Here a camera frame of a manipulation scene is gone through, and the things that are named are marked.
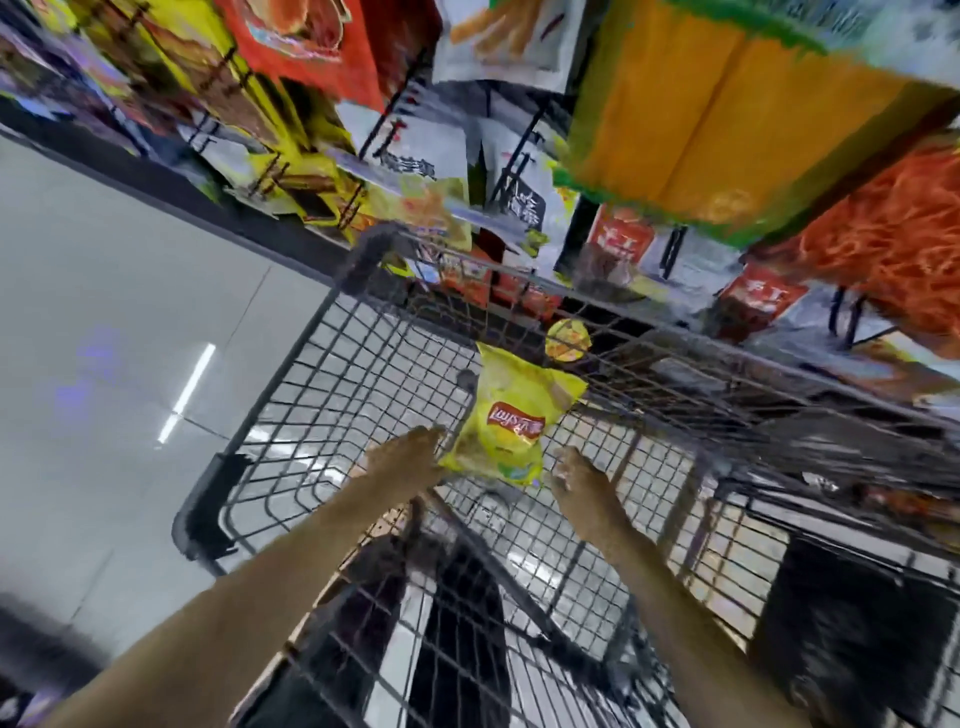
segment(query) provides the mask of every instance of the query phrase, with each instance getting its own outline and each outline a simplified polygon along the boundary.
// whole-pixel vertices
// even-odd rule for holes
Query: right arm
[[[809,721],[754,671],[710,611],[677,580],[657,547],[630,524],[607,477],[564,450],[565,485],[554,496],[577,534],[596,546],[634,596],[640,622],[670,668],[692,728],[809,728]]]

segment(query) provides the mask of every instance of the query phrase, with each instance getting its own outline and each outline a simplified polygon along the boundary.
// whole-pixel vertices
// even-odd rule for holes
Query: red snack package
[[[637,212],[628,207],[602,205],[593,221],[587,244],[596,245],[615,258],[637,266],[656,235],[653,226]]]
[[[446,287],[459,291],[468,303],[486,308],[490,303],[493,278],[493,270],[486,263],[491,259],[475,245],[470,256],[486,262],[473,262],[459,255],[443,255],[440,260],[440,280]]]
[[[743,273],[717,297],[727,317],[719,332],[720,338],[739,342],[769,327],[808,290],[805,285],[792,283],[766,266],[747,263]]]
[[[526,280],[506,273],[500,274],[493,287],[493,294],[506,305],[520,303],[523,310],[544,321],[553,318],[560,304],[564,302],[563,296],[549,294],[535,283],[528,285]]]
[[[439,34],[424,0],[216,1],[254,70],[378,111]]]

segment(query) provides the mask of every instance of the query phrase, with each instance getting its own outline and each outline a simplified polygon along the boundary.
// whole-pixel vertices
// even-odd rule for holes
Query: wire mesh basket
[[[225,573],[362,472],[365,450],[413,426],[446,426],[449,447],[471,407],[474,342],[550,363],[540,322],[517,307],[465,302],[442,283],[440,256],[447,266],[464,262],[389,226],[351,253],[178,514],[174,540],[187,558]],[[385,259],[405,260],[418,276],[387,274]],[[524,285],[550,290],[545,281]],[[858,539],[888,543],[885,531],[864,536],[869,528],[855,517],[836,517],[846,520],[826,532],[804,522],[834,518],[821,490],[807,484],[812,474],[925,489],[960,480],[948,423],[557,292],[566,295],[564,315],[590,332],[584,356],[565,365],[589,389],[542,436],[545,470],[561,447],[579,447],[611,478],[635,527],[741,647],[754,635],[791,539],[819,538],[852,554],[864,551]],[[291,669],[337,719],[350,726],[685,725],[629,592],[576,537],[548,488],[464,476],[425,500],[426,510],[411,504],[386,515],[343,567],[348,573],[363,561],[380,543],[376,534],[403,544],[403,588],[392,603],[384,603],[384,579],[352,587],[372,605],[364,624],[390,615],[390,642],[371,657],[333,630],[328,639],[339,651],[325,664],[337,667],[326,677],[296,640],[285,649]],[[896,558],[877,561],[879,568],[955,591],[955,569],[934,545],[918,536],[892,547]],[[918,557],[918,547],[934,555]],[[459,625],[455,648],[438,638],[436,614]],[[351,634],[360,639],[361,632]],[[953,663],[942,667],[947,687],[935,701],[939,722],[930,726],[949,725],[944,716],[954,715],[944,708],[952,705]],[[338,689],[350,675],[367,685],[362,700]],[[461,707],[444,703],[451,691]]]

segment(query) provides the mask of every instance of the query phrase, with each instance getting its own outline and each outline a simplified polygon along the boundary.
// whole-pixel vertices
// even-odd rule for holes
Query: left arm
[[[44,728],[222,728],[367,527],[440,481],[442,433],[418,427],[371,451],[367,474],[194,597]]]

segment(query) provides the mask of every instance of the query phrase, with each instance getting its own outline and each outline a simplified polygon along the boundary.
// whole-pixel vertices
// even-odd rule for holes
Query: right hand
[[[579,450],[564,448],[558,473],[563,480],[551,484],[553,497],[580,538],[603,551],[633,530],[610,479]]]

